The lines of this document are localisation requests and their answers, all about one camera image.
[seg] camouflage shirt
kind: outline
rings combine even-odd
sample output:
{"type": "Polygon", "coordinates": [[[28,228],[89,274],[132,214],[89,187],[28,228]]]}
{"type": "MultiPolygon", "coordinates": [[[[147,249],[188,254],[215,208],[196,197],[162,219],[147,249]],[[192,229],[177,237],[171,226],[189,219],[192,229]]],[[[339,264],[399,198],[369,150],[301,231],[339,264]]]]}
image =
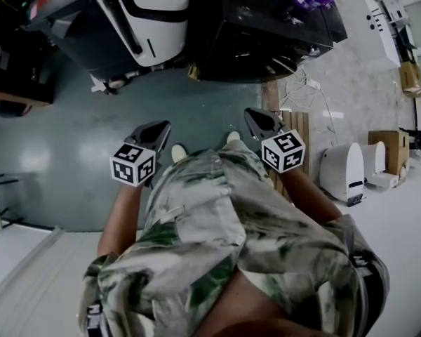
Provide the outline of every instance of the camouflage shirt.
{"type": "Polygon", "coordinates": [[[103,336],[191,336],[237,266],[291,320],[356,335],[360,287],[347,231],[357,250],[368,245],[349,216],[319,225],[288,203],[240,141],[168,168],[146,215],[137,243],[87,269],[83,331],[98,303],[103,336]]]}

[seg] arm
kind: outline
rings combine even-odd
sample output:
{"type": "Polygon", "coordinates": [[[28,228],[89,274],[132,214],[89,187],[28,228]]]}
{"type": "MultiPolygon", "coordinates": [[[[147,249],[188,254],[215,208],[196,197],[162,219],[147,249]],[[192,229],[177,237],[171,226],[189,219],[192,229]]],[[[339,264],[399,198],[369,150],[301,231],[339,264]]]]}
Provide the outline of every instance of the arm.
{"type": "Polygon", "coordinates": [[[298,168],[279,177],[295,206],[317,223],[326,223],[342,216],[327,196],[298,168]]]}
{"type": "Polygon", "coordinates": [[[138,228],[140,196],[143,185],[123,185],[112,207],[105,230],[98,242],[97,256],[121,255],[135,242],[138,228]]]}

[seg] concrete floor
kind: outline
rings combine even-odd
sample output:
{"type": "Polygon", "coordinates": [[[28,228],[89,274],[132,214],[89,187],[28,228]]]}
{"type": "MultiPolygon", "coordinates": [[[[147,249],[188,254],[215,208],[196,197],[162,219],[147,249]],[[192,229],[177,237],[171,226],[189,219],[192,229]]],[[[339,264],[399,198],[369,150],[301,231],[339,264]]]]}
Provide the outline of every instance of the concrete floor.
{"type": "MultiPolygon", "coordinates": [[[[55,59],[54,105],[34,108],[26,117],[0,119],[0,173],[22,180],[0,186],[1,208],[10,207],[28,223],[102,230],[120,186],[111,179],[109,156],[140,124],[172,123],[161,159],[164,168],[171,164],[170,148],[176,143],[190,152],[217,149],[230,131],[238,130],[255,146],[243,110],[260,107],[258,85],[197,82],[187,70],[168,70],[134,79],[118,95],[108,96],[91,93],[90,77],[64,55],[55,59]]],[[[143,206],[148,195],[146,189],[143,206]]],[[[144,222],[141,213],[139,225],[144,222]]]]}
{"type": "MultiPolygon", "coordinates": [[[[341,14],[346,3],[337,0],[341,14]]],[[[344,22],[349,35],[352,22],[344,22]]],[[[191,152],[219,148],[227,133],[238,130],[248,146],[255,146],[243,110],[260,106],[258,85],[195,82],[185,70],[168,70],[134,79],[117,96],[106,96],[90,92],[89,76],[72,61],[62,54],[56,58],[55,104],[35,108],[23,118],[0,119],[0,173],[22,180],[0,187],[1,206],[29,223],[101,230],[120,186],[110,177],[109,156],[136,126],[148,121],[168,119],[173,125],[161,159],[164,168],[171,162],[169,148],[175,143],[191,152]]],[[[337,136],[320,93],[310,109],[285,104],[309,112],[312,180],[318,179],[326,148],[367,143],[373,129],[414,127],[413,101],[401,92],[398,70],[368,71],[349,39],[309,62],[305,71],[321,84],[337,136]]],[[[281,80],[282,95],[289,80],[299,81],[294,76],[281,80]]],[[[314,92],[306,87],[293,97],[308,105],[314,92]]],[[[146,190],[142,205],[148,194],[146,190]]],[[[144,221],[141,213],[140,226],[144,221]]]]}

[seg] person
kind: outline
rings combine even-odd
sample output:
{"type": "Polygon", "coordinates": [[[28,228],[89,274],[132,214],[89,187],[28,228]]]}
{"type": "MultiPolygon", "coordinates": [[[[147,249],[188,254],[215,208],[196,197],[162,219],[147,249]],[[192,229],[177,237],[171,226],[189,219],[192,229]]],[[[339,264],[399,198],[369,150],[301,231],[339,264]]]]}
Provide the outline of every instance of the person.
{"type": "Polygon", "coordinates": [[[187,156],[175,145],[172,155],[137,241],[144,187],[124,185],[117,195],[84,277],[86,335],[366,334],[371,318],[352,261],[370,256],[379,270],[383,300],[370,305],[379,314],[387,269],[300,169],[280,175],[293,206],[237,132],[217,152],[187,156]]]}

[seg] wooden pallet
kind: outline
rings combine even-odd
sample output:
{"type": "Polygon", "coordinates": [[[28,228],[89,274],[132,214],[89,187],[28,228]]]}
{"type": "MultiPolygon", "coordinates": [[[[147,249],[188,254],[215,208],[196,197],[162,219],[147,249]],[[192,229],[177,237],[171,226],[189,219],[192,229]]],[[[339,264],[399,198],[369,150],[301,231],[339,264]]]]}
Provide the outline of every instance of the wooden pallet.
{"type": "MultiPolygon", "coordinates": [[[[296,130],[301,139],[304,141],[306,145],[306,151],[304,154],[304,163],[297,167],[297,169],[301,169],[306,175],[309,175],[309,148],[310,148],[310,134],[309,134],[309,114],[306,112],[290,112],[290,111],[283,111],[282,112],[282,119],[284,124],[290,130],[296,130]]],[[[281,180],[277,176],[276,172],[271,170],[268,173],[269,177],[272,179],[274,188],[277,192],[282,194],[288,201],[290,201],[290,197],[282,185],[281,180]]]]}
{"type": "Polygon", "coordinates": [[[268,81],[262,84],[262,109],[268,111],[279,111],[278,81],[268,81]]]}

